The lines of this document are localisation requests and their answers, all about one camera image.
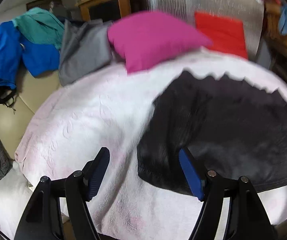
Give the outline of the silver foil headboard panel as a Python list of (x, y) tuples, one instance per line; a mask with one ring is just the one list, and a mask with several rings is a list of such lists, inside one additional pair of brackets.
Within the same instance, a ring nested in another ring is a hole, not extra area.
[(263, 0), (146, 0), (149, 10), (159, 10), (195, 25), (194, 13), (207, 12), (241, 20), (244, 27), (248, 57), (254, 60), (261, 39)]

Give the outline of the blue cloth on basket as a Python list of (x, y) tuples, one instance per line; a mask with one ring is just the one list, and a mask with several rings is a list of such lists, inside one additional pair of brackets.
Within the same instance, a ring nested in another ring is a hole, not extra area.
[(278, 31), (282, 36), (287, 35), (287, 4), (283, 4), (281, 7), (281, 15), (278, 22)]

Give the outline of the black garment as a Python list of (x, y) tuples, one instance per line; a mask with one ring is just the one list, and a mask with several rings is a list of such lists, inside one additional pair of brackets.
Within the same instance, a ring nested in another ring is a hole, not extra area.
[(278, 91), (184, 71), (153, 106), (137, 146), (142, 180), (191, 194), (179, 163), (187, 147), (207, 169), (229, 179), (247, 176), (258, 192), (287, 185), (287, 103)]

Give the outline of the blue jacket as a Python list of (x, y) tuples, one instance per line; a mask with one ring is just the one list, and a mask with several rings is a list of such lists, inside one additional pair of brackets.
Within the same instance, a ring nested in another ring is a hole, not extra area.
[(57, 70), (60, 63), (59, 51), (50, 44), (34, 44), (27, 40), (11, 21), (0, 24), (0, 104), (7, 103), (16, 92), (16, 78), (20, 66), (32, 76)]

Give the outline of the pink cushion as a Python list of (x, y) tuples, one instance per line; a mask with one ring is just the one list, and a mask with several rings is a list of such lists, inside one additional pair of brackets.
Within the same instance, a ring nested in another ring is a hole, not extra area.
[(188, 51), (212, 45), (188, 23), (159, 11), (143, 11), (113, 23), (109, 43), (125, 61), (128, 74), (149, 70)]

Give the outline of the red cushion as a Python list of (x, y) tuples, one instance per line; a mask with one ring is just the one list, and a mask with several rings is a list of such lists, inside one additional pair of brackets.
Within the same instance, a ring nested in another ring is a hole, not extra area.
[(195, 12), (196, 28), (212, 40), (207, 49), (248, 59), (243, 22), (227, 16)]

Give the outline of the white bed blanket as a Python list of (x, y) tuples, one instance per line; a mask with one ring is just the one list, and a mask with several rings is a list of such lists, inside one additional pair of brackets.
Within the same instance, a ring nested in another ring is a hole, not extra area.
[(138, 177), (137, 143), (154, 99), (183, 70), (195, 77), (227, 74), (287, 102), (287, 85), (272, 72), (239, 57), (199, 50), (128, 75), (114, 63), (54, 92), (25, 127), (15, 163), (0, 180), (0, 230), (15, 236), (42, 176), (69, 176), (100, 148), (111, 159), (98, 195), (88, 203), (96, 230), (117, 239), (188, 239), (201, 211), (192, 196), (152, 186)]

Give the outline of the teal garment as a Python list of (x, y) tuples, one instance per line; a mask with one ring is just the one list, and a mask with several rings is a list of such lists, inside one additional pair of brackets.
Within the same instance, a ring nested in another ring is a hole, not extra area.
[(30, 42), (53, 45), (57, 50), (61, 49), (64, 24), (53, 13), (34, 7), (13, 18), (12, 23)]

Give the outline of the beige sofa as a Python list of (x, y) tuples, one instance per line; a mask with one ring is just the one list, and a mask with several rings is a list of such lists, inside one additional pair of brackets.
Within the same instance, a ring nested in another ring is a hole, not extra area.
[(5, 105), (0, 104), (0, 140), (10, 159), (15, 159), (16, 149), (34, 114), (61, 86), (56, 70), (33, 77), (25, 68), (19, 70), (16, 85), (15, 96)]

